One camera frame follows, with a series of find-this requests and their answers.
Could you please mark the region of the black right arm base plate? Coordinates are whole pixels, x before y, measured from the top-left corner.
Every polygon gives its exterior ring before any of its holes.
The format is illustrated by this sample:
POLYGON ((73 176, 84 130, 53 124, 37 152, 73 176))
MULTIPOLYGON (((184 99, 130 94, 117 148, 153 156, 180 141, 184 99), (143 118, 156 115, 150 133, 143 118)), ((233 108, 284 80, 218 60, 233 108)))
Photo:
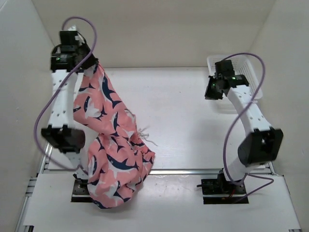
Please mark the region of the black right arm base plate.
POLYGON ((201 188, 204 204, 248 204, 245 185, 234 185, 225 179, 222 170, 216 178, 201 179, 197 185, 201 188))

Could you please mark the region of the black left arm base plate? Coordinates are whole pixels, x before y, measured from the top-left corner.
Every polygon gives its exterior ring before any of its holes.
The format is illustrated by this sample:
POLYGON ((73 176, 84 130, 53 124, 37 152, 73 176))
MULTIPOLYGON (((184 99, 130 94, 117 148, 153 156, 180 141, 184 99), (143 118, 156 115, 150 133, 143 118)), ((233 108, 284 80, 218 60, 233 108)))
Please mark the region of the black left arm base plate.
POLYGON ((92 199, 87 189, 87 180, 75 179, 72 189, 71 202, 72 203, 92 202, 92 199))

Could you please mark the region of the pink shark print shorts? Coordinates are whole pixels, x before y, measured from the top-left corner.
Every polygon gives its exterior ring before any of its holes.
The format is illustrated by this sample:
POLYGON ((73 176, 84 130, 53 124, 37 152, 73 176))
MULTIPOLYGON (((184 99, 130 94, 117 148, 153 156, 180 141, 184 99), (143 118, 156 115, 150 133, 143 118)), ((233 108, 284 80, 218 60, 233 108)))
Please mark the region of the pink shark print shorts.
POLYGON ((155 153, 100 64, 84 71, 73 118, 97 133, 83 161, 92 202, 109 209, 130 201, 153 167, 155 153))

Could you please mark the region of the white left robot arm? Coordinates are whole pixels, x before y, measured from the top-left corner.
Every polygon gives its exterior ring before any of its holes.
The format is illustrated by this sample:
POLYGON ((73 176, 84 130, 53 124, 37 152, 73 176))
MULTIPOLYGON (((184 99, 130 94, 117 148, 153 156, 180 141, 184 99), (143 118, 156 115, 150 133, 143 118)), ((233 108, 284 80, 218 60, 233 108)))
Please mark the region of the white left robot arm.
POLYGON ((60 44, 51 52, 50 70, 53 83, 51 115, 48 125, 41 129, 42 137, 67 162, 58 166, 74 171, 74 176, 81 178, 86 165, 81 157, 85 154, 85 132, 76 127, 73 114, 81 107, 74 107, 75 85, 78 74, 98 65, 86 39, 75 26, 59 33, 60 44))

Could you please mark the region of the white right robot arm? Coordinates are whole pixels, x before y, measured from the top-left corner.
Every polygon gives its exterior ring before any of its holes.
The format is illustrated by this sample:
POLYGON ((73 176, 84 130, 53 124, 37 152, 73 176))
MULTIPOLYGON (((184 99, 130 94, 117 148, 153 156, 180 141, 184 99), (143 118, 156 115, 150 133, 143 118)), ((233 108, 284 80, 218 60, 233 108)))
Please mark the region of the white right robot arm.
POLYGON ((229 59, 215 63, 215 73, 209 77, 205 92, 207 100, 221 100, 223 97, 233 104, 238 114, 236 120, 242 122, 245 131, 245 138, 238 146, 238 156, 230 164, 226 160, 226 148, 223 149, 224 177, 217 180, 217 188, 228 193, 253 169, 277 158, 283 132, 263 116, 254 101, 248 79, 235 73, 229 59))

